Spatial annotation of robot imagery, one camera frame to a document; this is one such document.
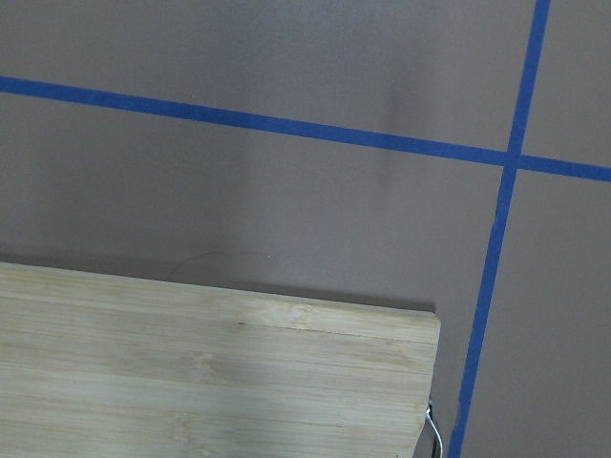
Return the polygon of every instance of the light wood surface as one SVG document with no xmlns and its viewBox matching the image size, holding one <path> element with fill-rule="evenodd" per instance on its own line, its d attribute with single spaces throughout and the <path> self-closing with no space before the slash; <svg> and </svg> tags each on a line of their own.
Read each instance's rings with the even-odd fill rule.
<svg viewBox="0 0 611 458">
<path fill-rule="evenodd" d="M 0 456 L 405 458 L 427 312 L 0 263 Z"/>
</svg>

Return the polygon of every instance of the wooden board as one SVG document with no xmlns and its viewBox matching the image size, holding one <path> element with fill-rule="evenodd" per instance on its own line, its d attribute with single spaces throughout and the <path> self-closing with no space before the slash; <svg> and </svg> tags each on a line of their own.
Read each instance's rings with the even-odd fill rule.
<svg viewBox="0 0 611 458">
<path fill-rule="evenodd" d="M 0 456 L 409 457 L 427 312 L 0 263 Z"/>
</svg>

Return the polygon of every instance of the wood plank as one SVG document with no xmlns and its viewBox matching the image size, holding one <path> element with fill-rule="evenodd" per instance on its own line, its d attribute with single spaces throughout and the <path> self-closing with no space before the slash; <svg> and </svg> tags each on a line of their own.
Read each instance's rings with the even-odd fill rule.
<svg viewBox="0 0 611 458">
<path fill-rule="evenodd" d="M 0 263 L 0 455 L 411 456 L 426 312 Z"/>
</svg>

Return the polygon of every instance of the wood grain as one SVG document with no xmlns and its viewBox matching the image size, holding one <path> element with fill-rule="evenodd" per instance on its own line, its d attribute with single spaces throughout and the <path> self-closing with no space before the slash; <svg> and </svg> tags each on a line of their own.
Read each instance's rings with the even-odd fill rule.
<svg viewBox="0 0 611 458">
<path fill-rule="evenodd" d="M 408 457 L 428 312 L 0 263 L 0 456 Z"/>
</svg>

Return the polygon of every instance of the silver metal object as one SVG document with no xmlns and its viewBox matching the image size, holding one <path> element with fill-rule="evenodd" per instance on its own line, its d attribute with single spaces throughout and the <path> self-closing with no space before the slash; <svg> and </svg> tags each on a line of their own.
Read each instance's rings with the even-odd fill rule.
<svg viewBox="0 0 611 458">
<path fill-rule="evenodd" d="M 435 434 L 435 442 L 432 444 L 432 458 L 443 458 L 443 440 L 441 439 L 441 433 L 439 427 L 432 415 L 432 401 L 429 400 L 429 406 L 427 407 L 427 423 L 431 426 L 432 432 Z"/>
</svg>

